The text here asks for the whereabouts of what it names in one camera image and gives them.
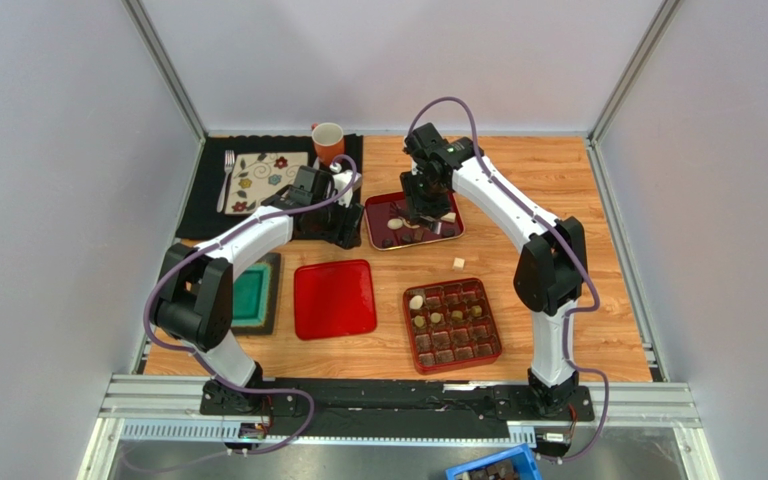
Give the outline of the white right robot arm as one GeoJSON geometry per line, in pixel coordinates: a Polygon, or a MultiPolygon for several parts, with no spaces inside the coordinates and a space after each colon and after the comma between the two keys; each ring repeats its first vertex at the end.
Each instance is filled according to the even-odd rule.
{"type": "Polygon", "coordinates": [[[477,206],[509,238],[520,257],[513,288],[530,310],[533,359],[529,399],[554,411],[568,403],[579,375],[570,364],[570,313],[587,271],[583,225],[559,219],[520,192],[469,138],[444,139],[434,125],[411,130],[404,151],[412,168],[400,175],[411,222],[432,226],[452,210],[458,194],[477,206]]]}

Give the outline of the white round chocolate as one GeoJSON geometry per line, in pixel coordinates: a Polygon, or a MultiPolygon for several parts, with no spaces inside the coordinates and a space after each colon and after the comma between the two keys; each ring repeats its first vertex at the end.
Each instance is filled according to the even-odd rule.
{"type": "Polygon", "coordinates": [[[392,218],[387,222],[387,228],[390,230],[398,230],[402,228],[404,225],[404,222],[400,218],[392,218]]]}
{"type": "Polygon", "coordinates": [[[423,295],[414,295],[410,298],[408,306],[410,310],[420,310],[425,304],[425,297],[423,295]]]}

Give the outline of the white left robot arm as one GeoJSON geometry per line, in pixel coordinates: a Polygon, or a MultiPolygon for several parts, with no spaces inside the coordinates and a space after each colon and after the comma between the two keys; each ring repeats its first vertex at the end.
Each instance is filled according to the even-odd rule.
{"type": "Polygon", "coordinates": [[[362,175],[350,157],[339,160],[345,167],[340,173],[302,167],[292,184],[218,237],[194,247],[170,247],[144,307],[143,325],[151,341],[164,347],[155,334],[162,330],[175,339],[173,350],[193,355],[226,388],[262,394],[252,384],[258,365],[231,331],[234,283],[263,256],[295,238],[343,249],[356,246],[363,207],[354,193],[362,175]]]}

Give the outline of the metal serving tongs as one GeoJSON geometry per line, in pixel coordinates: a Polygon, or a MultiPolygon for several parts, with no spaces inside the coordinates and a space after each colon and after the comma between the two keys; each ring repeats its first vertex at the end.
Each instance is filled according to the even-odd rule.
{"type": "Polygon", "coordinates": [[[401,218],[403,224],[410,228],[424,228],[435,234],[439,234],[442,230],[442,222],[439,219],[435,219],[429,216],[420,214],[414,214],[409,209],[395,208],[391,210],[391,213],[398,218],[401,218]]]}

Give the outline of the red chocolate box with tray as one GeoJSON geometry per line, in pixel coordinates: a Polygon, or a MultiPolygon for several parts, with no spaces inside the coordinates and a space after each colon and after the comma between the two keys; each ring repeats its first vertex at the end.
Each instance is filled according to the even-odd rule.
{"type": "Polygon", "coordinates": [[[503,352],[497,325],[483,282],[475,277],[442,283],[414,286],[402,295],[403,313],[415,370],[432,375],[493,364],[503,352]],[[420,310],[410,310],[408,302],[414,295],[423,295],[420,310]],[[472,306],[483,309],[481,317],[470,314],[472,306]],[[463,312],[463,320],[453,322],[450,313],[463,312]],[[430,315],[442,314],[442,321],[433,324],[430,315]],[[425,318],[425,326],[413,324],[416,316],[425,318]]]}

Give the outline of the red tin lid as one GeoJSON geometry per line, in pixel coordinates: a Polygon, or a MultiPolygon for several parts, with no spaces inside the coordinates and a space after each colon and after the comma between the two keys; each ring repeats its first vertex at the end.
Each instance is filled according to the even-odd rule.
{"type": "Polygon", "coordinates": [[[298,268],[293,306],[295,334],[304,341],[374,331],[377,313],[370,264],[356,259],[298,268]]]}

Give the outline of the red chocolate serving tray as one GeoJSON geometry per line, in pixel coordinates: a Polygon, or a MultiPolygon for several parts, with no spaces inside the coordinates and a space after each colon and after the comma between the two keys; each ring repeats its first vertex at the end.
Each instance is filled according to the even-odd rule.
{"type": "Polygon", "coordinates": [[[457,220],[455,223],[446,223],[442,221],[442,230],[439,234],[435,234],[424,228],[410,228],[406,227],[405,225],[403,225],[403,227],[398,230],[390,230],[387,228],[387,222],[390,219],[398,218],[391,213],[392,209],[407,209],[407,202],[403,192],[397,191],[369,197],[365,201],[364,208],[370,243],[377,250],[388,251],[419,246],[423,244],[455,240],[462,237],[465,232],[465,226],[453,194],[449,195],[449,200],[452,206],[451,212],[457,213],[457,220]],[[409,234],[413,239],[413,232],[416,229],[421,229],[424,231],[423,240],[421,242],[415,242],[413,240],[411,244],[403,244],[401,241],[401,236],[404,234],[409,234]],[[442,232],[447,229],[454,230],[455,235],[451,238],[443,238],[442,232]],[[382,242],[384,239],[391,239],[393,241],[393,246],[390,248],[383,248],[382,242]]]}

